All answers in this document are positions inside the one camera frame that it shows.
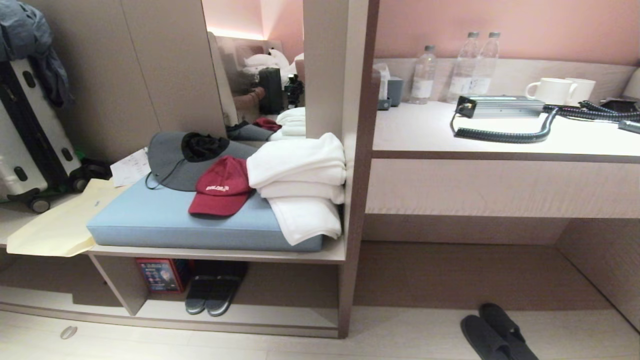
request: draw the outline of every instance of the gray jacket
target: gray jacket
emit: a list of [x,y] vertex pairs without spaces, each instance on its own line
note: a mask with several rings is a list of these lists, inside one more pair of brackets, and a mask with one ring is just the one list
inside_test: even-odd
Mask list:
[[16,0],[0,0],[0,31],[0,61],[29,56],[51,103],[72,103],[67,72],[51,47],[53,34],[42,13]]

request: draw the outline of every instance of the hair dryer hose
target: hair dryer hose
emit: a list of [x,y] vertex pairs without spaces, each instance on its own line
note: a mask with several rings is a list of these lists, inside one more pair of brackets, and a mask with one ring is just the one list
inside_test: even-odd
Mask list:
[[484,140],[489,142],[506,142],[506,143],[534,143],[545,141],[551,133],[551,124],[556,115],[560,112],[559,108],[551,110],[547,118],[542,123],[540,131],[537,133],[500,133],[497,131],[469,129],[460,127],[455,133],[458,138],[467,138],[474,140]]

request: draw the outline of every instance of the white mug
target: white mug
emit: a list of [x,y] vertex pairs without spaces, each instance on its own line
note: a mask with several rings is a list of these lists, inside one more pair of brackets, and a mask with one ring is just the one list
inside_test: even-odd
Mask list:
[[[537,86],[536,94],[529,95],[529,89]],[[542,78],[537,83],[531,83],[524,90],[527,99],[536,99],[543,101],[545,104],[564,105],[567,99],[571,99],[575,88],[578,85],[571,80]]]
[[577,85],[577,88],[575,88],[575,91],[573,91],[573,95],[564,102],[565,105],[580,106],[579,102],[583,100],[589,100],[589,96],[591,96],[593,87],[596,86],[595,81],[577,78],[565,79],[573,81],[573,83]]

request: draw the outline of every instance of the bottle label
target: bottle label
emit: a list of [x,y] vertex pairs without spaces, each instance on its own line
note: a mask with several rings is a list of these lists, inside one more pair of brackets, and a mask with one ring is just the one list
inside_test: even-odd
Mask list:
[[484,95],[489,92],[491,78],[475,78],[471,81],[471,93]]
[[411,87],[411,97],[417,97],[419,99],[431,97],[432,89],[433,80],[413,79],[413,86]]
[[449,92],[454,94],[468,94],[471,87],[471,78],[454,76],[451,79]]

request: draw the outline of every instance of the red baseball cap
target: red baseball cap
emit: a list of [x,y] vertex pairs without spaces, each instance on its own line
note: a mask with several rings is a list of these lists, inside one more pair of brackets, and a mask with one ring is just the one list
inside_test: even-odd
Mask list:
[[246,160],[223,156],[198,179],[189,214],[233,215],[251,191]]

